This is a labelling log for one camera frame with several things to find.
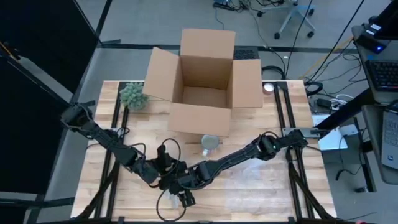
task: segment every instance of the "cardboard box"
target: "cardboard box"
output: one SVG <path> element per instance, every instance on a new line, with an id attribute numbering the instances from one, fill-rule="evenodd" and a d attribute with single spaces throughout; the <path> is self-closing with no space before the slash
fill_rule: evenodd
<path id="1" fill-rule="evenodd" d="M 180 56 L 153 49 L 143 92 L 172 102 L 169 130 L 227 136 L 231 108 L 262 107 L 260 60 L 233 60 L 234 40 L 184 29 Z"/>

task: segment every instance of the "wooden tabletop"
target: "wooden tabletop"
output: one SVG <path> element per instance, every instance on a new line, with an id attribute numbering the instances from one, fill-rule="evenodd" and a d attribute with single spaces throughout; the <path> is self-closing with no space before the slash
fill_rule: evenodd
<path id="1" fill-rule="evenodd" d="M 312 127 L 313 121 L 303 82 L 291 80 L 287 83 L 297 127 Z M 95 114 L 95 121 L 102 128 L 111 126 L 118 85 L 118 81 L 103 83 Z M 282 92 L 280 95 L 284 117 L 288 124 Z M 202 161 L 200 143 L 202 135 L 167 131 L 169 108 L 170 102 L 150 98 L 146 109 L 130 112 L 127 126 L 131 132 L 125 137 L 124 143 L 127 145 L 145 143 L 147 159 L 152 159 L 156 157 L 156 149 L 164 139 L 175 138 L 182 147 L 181 160 L 186 161 L 188 166 Z M 122 114 L 123 109 L 120 110 L 118 127 L 121 126 Z M 221 138 L 219 148 L 210 154 L 209 159 L 219 159 L 241 149 L 264 131 L 273 131 L 280 136 L 274 95 L 264 95 L 262 108 L 232 109 L 229 137 Z M 318 147 L 316 141 L 310 144 Z M 167 142 L 166 146 L 170 155 L 177 158 L 176 145 Z M 287 221 L 287 217 L 294 217 L 294 204 L 284 151 L 285 149 L 269 161 L 257 159 L 246 161 L 223 171 L 204 189 L 192 191 L 197 204 L 187 208 L 181 221 Z M 104 157 L 105 150 L 101 146 L 93 146 L 87 150 L 72 217 L 83 211 L 98 190 Z M 335 216 L 335 207 L 321 153 L 305 148 L 303 161 L 310 190 L 327 212 Z M 306 216 L 303 195 L 300 190 L 299 192 L 303 215 Z M 159 189 L 148 187 L 138 175 L 121 168 L 113 220 L 124 216 L 126 220 L 160 221 L 155 211 L 160 193 Z M 108 204 L 108 195 L 109 189 L 105 196 L 102 216 Z M 160 200 L 159 207 L 160 214 L 168 219 L 177 218 L 182 212 L 180 201 L 167 194 Z"/>

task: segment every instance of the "gray floor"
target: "gray floor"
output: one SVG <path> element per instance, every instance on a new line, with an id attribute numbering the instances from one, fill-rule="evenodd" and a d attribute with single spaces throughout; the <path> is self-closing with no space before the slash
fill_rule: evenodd
<path id="1" fill-rule="evenodd" d="M 259 9 L 256 1 L 253 7 Z M 300 1 L 300 4 L 308 4 L 308 0 Z M 332 47 L 340 32 L 350 19 L 360 0 L 356 1 L 321 1 L 314 0 L 317 6 L 311 21 L 317 27 L 315 35 L 308 39 L 308 28 L 303 27 L 298 36 L 297 47 Z M 353 24 L 361 24 L 368 17 L 378 14 L 388 4 L 389 0 L 365 1 Z M 105 0 L 78 0 L 86 17 L 95 28 L 98 24 Z M 179 44 L 181 30 L 183 28 L 207 28 L 221 29 L 221 24 L 215 20 L 215 10 L 211 7 L 212 0 L 113 0 L 101 40 L 121 39 L 128 44 Z M 279 29 L 285 18 L 285 12 L 273 12 L 257 18 L 260 25 L 260 33 L 269 45 L 290 47 L 300 21 L 292 19 L 282 34 L 280 40 L 274 40 L 274 33 Z M 257 27 L 252 14 L 218 10 L 218 18 L 225 24 L 225 29 L 234 30 L 237 33 L 236 45 L 263 45 L 257 35 Z M 346 32 L 342 40 L 351 35 Z M 96 49 L 88 67 L 88 74 L 81 91 L 80 101 L 97 100 L 103 80 L 142 80 L 145 78 L 149 63 L 150 50 L 129 49 Z M 280 55 L 289 56 L 286 52 Z M 293 53 L 289 65 L 289 78 L 296 79 L 303 75 L 314 63 L 326 54 L 318 53 Z M 261 52 L 263 65 L 282 66 L 280 59 L 273 53 Z M 31 71 L 37 74 L 47 83 L 53 80 L 40 71 L 35 65 L 24 59 L 23 63 Z M 357 66 L 357 61 L 346 61 L 342 58 L 332 63 L 322 75 L 322 78 L 335 77 L 347 69 Z M 333 92 L 344 87 L 348 79 L 356 73 L 351 71 L 342 78 L 324 82 L 325 89 Z M 264 79 L 279 79 L 274 72 L 264 72 Z M 356 79 L 364 78 L 361 71 Z M 366 82 L 350 86 L 342 93 L 356 96 L 366 89 Z M 55 84 L 53 88 L 65 99 L 71 95 Z M 84 160 L 84 148 L 86 139 L 73 133 L 68 133 L 67 140 L 60 154 L 54 177 L 51 181 L 47 199 L 73 197 L 76 192 L 80 171 Z M 358 140 L 354 137 L 348 139 L 349 149 L 343 151 L 345 164 L 351 170 L 358 168 Z M 384 184 L 378 174 L 378 168 L 374 155 L 369 153 L 373 174 L 377 185 L 376 193 L 356 194 L 353 189 L 364 185 L 364 178 L 360 171 L 356 176 L 342 175 L 339 182 L 335 181 L 335 175 L 341 167 L 337 151 L 326 152 L 323 155 L 326 172 L 328 174 L 336 211 L 340 218 L 353 218 L 369 212 L 377 212 L 362 218 L 367 222 L 396 223 L 398 219 L 394 208 L 397 207 L 398 198 L 395 196 L 398 187 Z M 71 207 L 49 208 L 40 213 L 39 221 L 64 220 L 70 216 Z"/>

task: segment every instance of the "succulent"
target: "succulent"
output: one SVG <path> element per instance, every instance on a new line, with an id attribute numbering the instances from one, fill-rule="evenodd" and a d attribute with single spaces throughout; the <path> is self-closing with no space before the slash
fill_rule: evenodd
<path id="1" fill-rule="evenodd" d="M 148 103 L 148 96 L 142 93 L 142 82 L 131 82 L 120 91 L 120 102 L 130 110 L 141 110 Z"/>

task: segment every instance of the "computer monitor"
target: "computer monitor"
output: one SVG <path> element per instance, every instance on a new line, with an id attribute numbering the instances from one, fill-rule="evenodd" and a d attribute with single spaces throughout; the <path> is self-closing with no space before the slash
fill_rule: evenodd
<path id="1" fill-rule="evenodd" d="M 398 40 L 398 0 L 393 0 L 375 19 L 379 26 L 374 38 L 379 40 Z"/>

